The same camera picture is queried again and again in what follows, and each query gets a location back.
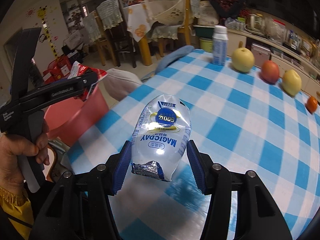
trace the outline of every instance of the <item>human hand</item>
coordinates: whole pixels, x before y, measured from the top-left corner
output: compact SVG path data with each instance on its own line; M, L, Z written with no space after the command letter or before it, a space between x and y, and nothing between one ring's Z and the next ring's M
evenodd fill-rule
M0 186L15 195L21 195L24 177L18 166L18 155L36 156L37 163L49 165L48 136L49 127L43 122L42 134L36 145L20 135L2 135L0 137Z

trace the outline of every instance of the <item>finger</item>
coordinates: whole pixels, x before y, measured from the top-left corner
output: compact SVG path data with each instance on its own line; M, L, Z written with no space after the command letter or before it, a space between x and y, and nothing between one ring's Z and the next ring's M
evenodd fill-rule
M42 123L42 131L43 132L45 132L45 133L47 133L47 132L49 132L49 126L48 126L48 124L47 124L47 122L46 122L46 120L45 119L43 119L43 123Z
M47 157L44 159L43 164L46 166L50 165L49 155L47 155Z
M9 134L1 137L1 147L13 155L35 156L39 148L20 135Z
M46 133L42 133L36 140L36 145L39 147L39 150L42 150L48 144L48 136Z
M44 147L42 150L39 151L38 155L36 156L37 163L39 164L43 163L47 156L48 156L48 148Z

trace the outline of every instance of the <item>yellow sleeve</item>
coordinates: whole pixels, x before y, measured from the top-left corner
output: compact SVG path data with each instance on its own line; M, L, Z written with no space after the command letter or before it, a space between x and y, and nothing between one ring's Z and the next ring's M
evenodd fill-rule
M21 220L22 223L25 222L33 225L34 220L31 203L25 190L22 195L14 195L0 187L0 206L4 212L15 217L17 221ZM10 218L9 220L20 235L22 235L25 240L28 240L31 228Z

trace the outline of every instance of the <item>bottle cap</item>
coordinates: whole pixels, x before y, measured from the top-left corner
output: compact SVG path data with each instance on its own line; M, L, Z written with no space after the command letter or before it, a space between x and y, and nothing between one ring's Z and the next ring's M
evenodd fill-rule
M227 27L225 26L221 26L221 25L216 25L214 27L214 33L218 33L218 34L227 34Z

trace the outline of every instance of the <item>silver bolt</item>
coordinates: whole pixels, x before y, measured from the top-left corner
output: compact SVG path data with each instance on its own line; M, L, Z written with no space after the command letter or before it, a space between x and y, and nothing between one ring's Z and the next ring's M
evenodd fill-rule
M219 163L215 163L215 164L212 165L212 168L214 170L218 171L218 170L221 170L222 167L221 167L221 165Z
M254 178L256 176L256 173L254 171L248 171L248 176Z
M99 164L97 167L98 171L104 171L106 169L106 166L104 164Z
M70 178L71 175L72 175L71 171L65 171L65 172L63 173L63 177L65 177L65 178Z

